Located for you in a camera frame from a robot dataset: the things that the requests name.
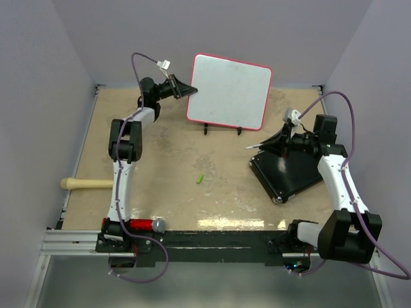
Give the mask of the white whiteboard marker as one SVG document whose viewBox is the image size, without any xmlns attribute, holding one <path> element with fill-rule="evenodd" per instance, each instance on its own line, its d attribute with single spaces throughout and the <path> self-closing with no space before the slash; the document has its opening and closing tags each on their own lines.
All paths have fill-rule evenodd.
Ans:
<svg viewBox="0 0 411 308">
<path fill-rule="evenodd" d="M 245 147 L 245 150 L 252 150 L 252 149 L 258 149 L 261 146 L 261 144 L 255 144 L 252 146 L 247 146 Z"/>
</svg>

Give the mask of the green marker cap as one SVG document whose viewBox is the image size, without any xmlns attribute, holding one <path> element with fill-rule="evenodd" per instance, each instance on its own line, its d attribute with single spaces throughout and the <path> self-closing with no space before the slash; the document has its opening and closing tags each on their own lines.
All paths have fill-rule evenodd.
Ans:
<svg viewBox="0 0 411 308">
<path fill-rule="evenodd" d="M 200 174 L 200 175 L 198 176 L 197 180 L 196 180 L 196 183 L 197 183 L 197 184 L 201 184 L 202 181 L 203 181 L 203 179 L 204 179 L 204 174 Z"/>
</svg>

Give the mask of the pink framed whiteboard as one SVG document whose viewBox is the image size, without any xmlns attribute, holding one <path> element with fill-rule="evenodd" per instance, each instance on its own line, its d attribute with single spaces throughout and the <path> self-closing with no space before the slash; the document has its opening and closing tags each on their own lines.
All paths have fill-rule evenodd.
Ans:
<svg viewBox="0 0 411 308">
<path fill-rule="evenodd" d="M 188 120 L 258 131 L 263 126 L 272 69 L 220 56 L 197 54 L 187 104 Z"/>
</svg>

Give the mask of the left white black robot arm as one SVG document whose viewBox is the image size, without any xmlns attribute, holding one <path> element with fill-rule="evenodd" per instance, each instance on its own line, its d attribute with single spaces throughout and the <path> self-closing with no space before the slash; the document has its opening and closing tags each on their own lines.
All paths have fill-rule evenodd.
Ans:
<svg viewBox="0 0 411 308">
<path fill-rule="evenodd" d="M 125 252 L 139 244 L 137 235 L 162 234 L 166 228 L 161 218 L 131 218 L 131 186 L 137 162 L 143 153 L 143 129 L 159 118 L 160 100 L 185 98 L 197 93 L 198 89 L 182 83 L 173 74 L 163 83 L 155 83 L 149 77 L 143 78 L 139 89 L 136 111 L 124 119 L 114 119 L 110 126 L 108 153 L 113 165 L 112 196 L 98 234 L 99 252 L 104 246 Z"/>
</svg>

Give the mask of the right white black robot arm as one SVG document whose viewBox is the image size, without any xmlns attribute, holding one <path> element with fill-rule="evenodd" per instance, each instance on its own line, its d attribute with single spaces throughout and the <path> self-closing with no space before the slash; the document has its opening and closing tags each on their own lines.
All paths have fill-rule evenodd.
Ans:
<svg viewBox="0 0 411 308">
<path fill-rule="evenodd" d="M 358 195 L 349 171 L 347 151 L 336 142 L 337 118 L 318 114 L 313 131 L 297 133 L 300 116 L 296 109 L 288 109 L 282 129 L 263 141 L 259 149 L 282 158 L 301 152 L 317 159 L 333 212 L 324 225 L 293 221 L 286 245 L 293 252 L 301 252 L 310 244 L 323 259 L 367 264 L 381 232 L 382 220 L 369 212 Z"/>
</svg>

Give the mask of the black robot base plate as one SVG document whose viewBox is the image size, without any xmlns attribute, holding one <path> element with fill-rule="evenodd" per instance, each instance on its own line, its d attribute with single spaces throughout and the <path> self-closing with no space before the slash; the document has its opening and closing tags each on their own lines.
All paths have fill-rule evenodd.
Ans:
<svg viewBox="0 0 411 308">
<path fill-rule="evenodd" d="M 106 239 L 98 234 L 96 252 L 136 256 L 137 266 L 164 262 L 258 263 L 308 270 L 314 249 L 297 243 L 287 231 L 166 231 L 140 232 L 140 239 Z"/>
</svg>

